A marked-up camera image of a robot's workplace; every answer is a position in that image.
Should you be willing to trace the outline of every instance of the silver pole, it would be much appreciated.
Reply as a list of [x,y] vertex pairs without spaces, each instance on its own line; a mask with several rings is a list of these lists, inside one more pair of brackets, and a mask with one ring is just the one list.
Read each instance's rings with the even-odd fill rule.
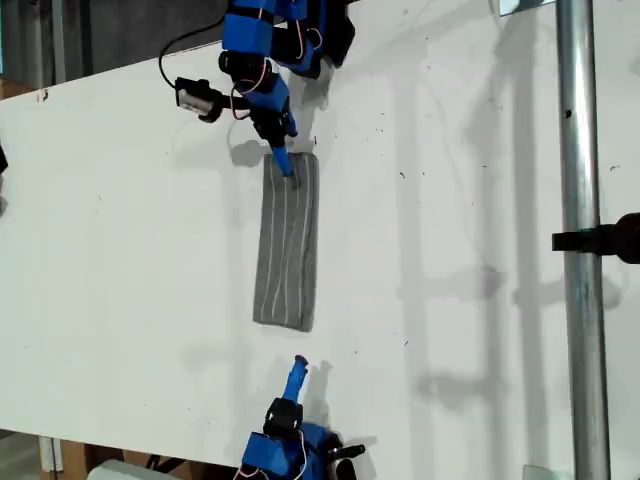
[[[564,230],[600,224],[592,0],[556,2]],[[576,480],[609,480],[602,264],[565,253]]]

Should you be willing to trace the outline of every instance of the white stripe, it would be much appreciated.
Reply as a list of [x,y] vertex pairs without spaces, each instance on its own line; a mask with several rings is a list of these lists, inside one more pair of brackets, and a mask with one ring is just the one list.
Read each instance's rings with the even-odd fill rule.
[[264,168],[267,168],[267,164],[269,165],[269,173],[271,177],[271,234],[269,236],[269,269],[267,270],[267,288],[264,291],[264,298],[262,299],[262,308],[260,309],[260,321],[264,323],[264,305],[267,303],[267,294],[269,293],[269,283],[271,282],[271,262],[273,260],[273,221],[276,215],[276,191],[273,185],[273,162],[265,161]]
[[[296,210],[294,212],[293,219],[293,233],[291,234],[291,244],[289,245],[289,251],[287,252],[287,263],[284,266],[284,310],[287,311],[289,300],[287,292],[289,291],[289,260],[291,260],[291,252],[293,252],[293,241],[296,239],[296,227],[298,225],[298,203],[300,199],[300,186],[296,188]],[[289,317],[285,319],[285,325],[289,324]]]
[[[278,276],[278,288],[276,294],[273,297],[273,305],[271,307],[271,318],[276,317],[276,303],[278,302],[278,295],[280,295],[280,287],[282,286],[282,264],[284,263],[284,247],[287,240],[287,190],[289,189],[287,178],[284,179],[284,222],[282,228],[282,255],[280,256],[280,275]],[[287,305],[284,306],[284,318],[286,325],[287,318]]]
[[300,283],[298,285],[298,291],[300,295],[300,303],[298,305],[298,318],[302,320],[302,281],[304,276],[304,264],[302,263],[304,259],[304,241],[306,240],[306,231],[307,231],[307,222],[309,220],[309,200],[311,197],[311,190],[315,188],[315,185],[311,185],[309,181],[309,159],[307,156],[304,156],[304,164],[307,171],[307,206],[304,209],[304,226],[302,228],[302,247],[300,248]]

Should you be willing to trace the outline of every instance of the white tabletop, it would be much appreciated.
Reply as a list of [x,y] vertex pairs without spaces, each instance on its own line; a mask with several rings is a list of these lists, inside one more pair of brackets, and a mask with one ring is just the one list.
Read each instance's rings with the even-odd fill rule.
[[[597,2],[604,221],[637,211],[637,2]],[[364,479],[572,470],[554,7],[366,0],[328,96],[312,333],[252,322],[249,122],[177,109],[149,61],[0,103],[0,428],[238,464],[295,354]],[[170,77],[227,89],[219,45]],[[640,473],[640,270],[605,261],[614,478]]]

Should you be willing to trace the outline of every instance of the blue robotic arm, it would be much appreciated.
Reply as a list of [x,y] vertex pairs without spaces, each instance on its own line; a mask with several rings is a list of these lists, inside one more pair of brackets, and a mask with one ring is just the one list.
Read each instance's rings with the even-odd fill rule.
[[[231,95],[209,89],[203,80],[179,78],[178,105],[196,111],[208,122],[215,121],[223,108],[232,109],[234,115],[236,110],[248,110],[247,116],[260,137],[269,142],[282,174],[293,175],[285,138],[297,135],[296,122],[289,89],[273,71],[269,57],[296,75],[312,79],[320,75],[323,57],[340,67],[355,36],[344,1],[230,0],[219,66],[233,81]],[[287,21],[286,29],[274,28],[276,17]],[[235,97],[234,92],[242,97]]]
[[307,375],[307,361],[297,356],[282,398],[267,411],[263,433],[253,432],[242,458],[245,476],[283,480],[355,480],[350,459],[365,451],[363,445],[344,447],[327,428],[303,422],[298,403]]

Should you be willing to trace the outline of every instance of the gray cloth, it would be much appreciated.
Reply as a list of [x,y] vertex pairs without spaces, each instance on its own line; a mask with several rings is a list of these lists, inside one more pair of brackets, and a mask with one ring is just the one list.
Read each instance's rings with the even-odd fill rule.
[[253,320],[308,332],[313,326],[318,255],[318,159],[289,154],[295,175],[284,178],[264,159],[262,227]]

